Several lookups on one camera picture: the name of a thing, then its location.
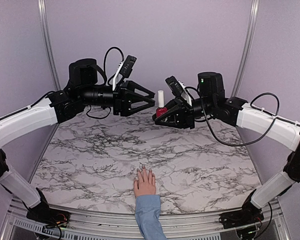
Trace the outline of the red nail polish bottle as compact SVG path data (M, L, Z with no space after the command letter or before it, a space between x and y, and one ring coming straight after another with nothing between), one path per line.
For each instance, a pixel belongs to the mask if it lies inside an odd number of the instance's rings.
M165 107L164 91L159 90L157 93L158 108L156 109L155 116L158 118L165 114L168 111L168 109Z

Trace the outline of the blue shirt sleeve forearm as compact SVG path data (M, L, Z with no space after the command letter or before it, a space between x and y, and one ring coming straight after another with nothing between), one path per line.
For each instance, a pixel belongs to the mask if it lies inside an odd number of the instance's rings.
M167 240L159 221L160 214L159 195L143 195L136 198L135 219L145 240Z

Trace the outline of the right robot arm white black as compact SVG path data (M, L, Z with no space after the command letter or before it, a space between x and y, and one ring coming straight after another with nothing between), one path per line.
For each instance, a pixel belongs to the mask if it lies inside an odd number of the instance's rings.
M192 99L187 87L174 76L165 80L175 98L163 104L162 96L158 97L159 108L152 116L155 124L193 129L196 119L204 118L206 123L217 119L259 133L261 138L273 139L291 151L283 170L254 190L242 205L237 219L248 224L268 202L300 183L300 122L280 117L277 112L271 113L242 98L227 98L220 73L201 72L197 77L197 99Z

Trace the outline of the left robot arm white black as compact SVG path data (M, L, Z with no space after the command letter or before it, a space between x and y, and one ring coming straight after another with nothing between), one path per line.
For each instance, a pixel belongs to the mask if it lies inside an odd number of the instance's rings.
M98 84L98 75L104 81L107 77L96 59L77 60L69 65L64 89L49 91L35 103L0 117L0 184L21 199L41 222L50 222L53 211L42 192L7 163L3 146L37 129L71 120L87 106L110 108L122 117L154 106L155 93L128 79L136 60L129 55L119 64L115 74L121 79L113 78L112 85Z

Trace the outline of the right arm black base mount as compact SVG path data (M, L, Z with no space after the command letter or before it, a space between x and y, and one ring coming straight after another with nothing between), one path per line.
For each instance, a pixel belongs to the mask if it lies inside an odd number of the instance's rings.
M256 190L248 195L240 210L228 211L219 215L218 220L223 225L224 229L254 224L265 219L262 214L262 209L257 208L251 202L252 195L255 191Z

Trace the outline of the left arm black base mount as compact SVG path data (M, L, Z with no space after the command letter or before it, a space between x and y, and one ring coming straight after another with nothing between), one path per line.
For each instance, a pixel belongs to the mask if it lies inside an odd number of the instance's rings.
M30 220L47 224L47 228L67 227L70 213L68 211L51 208L42 191L38 188L36 188L36 190L40 196L40 202L34 207L28 207L23 203L27 209L26 217Z

